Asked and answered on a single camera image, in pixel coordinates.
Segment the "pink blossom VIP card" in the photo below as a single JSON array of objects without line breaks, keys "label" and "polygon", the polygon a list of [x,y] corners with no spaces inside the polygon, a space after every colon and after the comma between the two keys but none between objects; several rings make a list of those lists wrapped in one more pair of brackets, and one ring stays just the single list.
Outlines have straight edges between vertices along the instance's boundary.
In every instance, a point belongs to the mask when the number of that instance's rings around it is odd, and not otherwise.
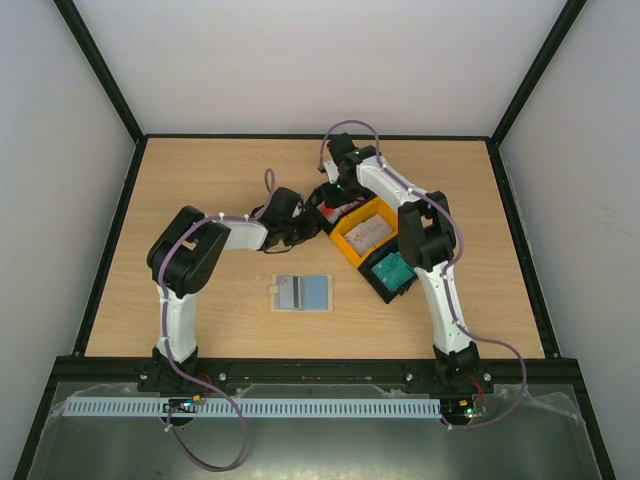
[{"label": "pink blossom VIP card", "polygon": [[294,310],[297,306],[297,280],[292,275],[280,275],[277,279],[277,306],[281,310]]}]

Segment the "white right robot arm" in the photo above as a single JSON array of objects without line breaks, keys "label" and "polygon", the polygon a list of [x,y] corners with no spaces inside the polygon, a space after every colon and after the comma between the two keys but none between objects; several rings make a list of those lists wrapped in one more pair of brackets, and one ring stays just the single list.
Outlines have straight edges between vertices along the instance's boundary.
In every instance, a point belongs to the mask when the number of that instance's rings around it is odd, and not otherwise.
[{"label": "white right robot arm", "polygon": [[397,172],[375,143],[358,148],[350,135],[325,135],[319,170],[349,199],[368,190],[395,211],[397,242],[424,291],[434,329],[436,379],[445,390],[460,390],[480,363],[478,348],[466,328],[455,285],[454,250],[463,248],[446,196],[429,192]]}]

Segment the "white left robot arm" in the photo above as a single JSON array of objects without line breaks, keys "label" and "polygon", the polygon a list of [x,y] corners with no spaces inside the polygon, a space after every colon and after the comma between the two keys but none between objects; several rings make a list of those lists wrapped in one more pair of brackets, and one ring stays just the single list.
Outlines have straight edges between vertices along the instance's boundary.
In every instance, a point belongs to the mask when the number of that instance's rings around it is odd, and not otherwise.
[{"label": "white left robot arm", "polygon": [[316,215],[295,191],[279,187],[250,214],[207,215],[183,207],[147,255],[160,296],[160,335],[156,350],[183,364],[197,351],[195,338],[199,292],[210,280],[226,250],[267,253],[277,245],[292,248],[321,230]]}]

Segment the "red patterned white card stack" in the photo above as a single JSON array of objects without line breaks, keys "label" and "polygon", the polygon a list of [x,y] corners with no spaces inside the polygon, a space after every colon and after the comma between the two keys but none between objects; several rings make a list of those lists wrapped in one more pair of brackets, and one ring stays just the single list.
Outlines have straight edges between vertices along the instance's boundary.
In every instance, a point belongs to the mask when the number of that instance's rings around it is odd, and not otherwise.
[{"label": "red patterned white card stack", "polygon": [[359,205],[359,202],[354,201],[338,207],[329,207],[325,202],[322,202],[318,206],[318,211],[329,224],[333,225],[339,220],[342,215],[350,212]]}]

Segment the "black bin with red cards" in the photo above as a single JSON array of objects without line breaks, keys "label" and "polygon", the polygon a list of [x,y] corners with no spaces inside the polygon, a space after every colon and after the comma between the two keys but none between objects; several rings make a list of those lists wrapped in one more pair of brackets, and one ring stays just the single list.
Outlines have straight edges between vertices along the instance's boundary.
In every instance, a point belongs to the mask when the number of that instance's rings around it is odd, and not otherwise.
[{"label": "black bin with red cards", "polygon": [[318,227],[326,235],[330,235],[341,218],[375,197],[367,189],[361,195],[350,197],[337,185],[324,183],[312,191],[305,208],[311,212]]}]

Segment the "pink patterned white card stack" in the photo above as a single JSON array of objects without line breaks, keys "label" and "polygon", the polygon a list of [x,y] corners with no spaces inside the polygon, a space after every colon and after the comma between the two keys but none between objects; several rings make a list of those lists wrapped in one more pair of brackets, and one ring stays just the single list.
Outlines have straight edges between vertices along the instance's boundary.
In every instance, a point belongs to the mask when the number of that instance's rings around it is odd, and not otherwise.
[{"label": "pink patterned white card stack", "polygon": [[392,233],[393,228],[386,220],[380,215],[374,215],[356,225],[344,235],[344,238],[358,255],[363,256]]}]

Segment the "teal card stack in bin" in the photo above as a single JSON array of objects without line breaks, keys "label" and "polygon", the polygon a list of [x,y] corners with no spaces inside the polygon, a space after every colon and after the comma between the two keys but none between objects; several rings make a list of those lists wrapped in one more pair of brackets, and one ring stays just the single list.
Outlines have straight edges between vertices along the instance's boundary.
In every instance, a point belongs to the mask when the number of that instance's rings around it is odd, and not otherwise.
[{"label": "teal card stack in bin", "polygon": [[389,253],[373,267],[372,272],[385,292],[397,294],[416,278],[414,270],[398,252]]}]

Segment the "black bin with teal cards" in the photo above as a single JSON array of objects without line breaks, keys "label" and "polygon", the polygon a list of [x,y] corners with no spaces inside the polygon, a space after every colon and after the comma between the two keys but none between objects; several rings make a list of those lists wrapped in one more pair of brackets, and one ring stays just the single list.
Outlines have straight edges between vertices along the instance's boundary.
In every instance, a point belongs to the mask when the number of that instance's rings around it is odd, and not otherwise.
[{"label": "black bin with teal cards", "polygon": [[417,280],[414,269],[401,256],[396,240],[386,242],[369,254],[358,272],[385,304],[404,295]]}]

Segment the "yellow middle bin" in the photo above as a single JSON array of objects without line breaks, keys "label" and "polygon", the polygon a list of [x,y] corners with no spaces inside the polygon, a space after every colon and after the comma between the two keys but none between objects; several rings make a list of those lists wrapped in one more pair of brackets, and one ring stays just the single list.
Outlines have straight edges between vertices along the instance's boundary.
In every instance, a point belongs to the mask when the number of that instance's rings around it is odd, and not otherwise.
[{"label": "yellow middle bin", "polygon": [[347,260],[358,268],[375,249],[393,239],[397,232],[396,211],[376,197],[341,217],[329,238]]}]

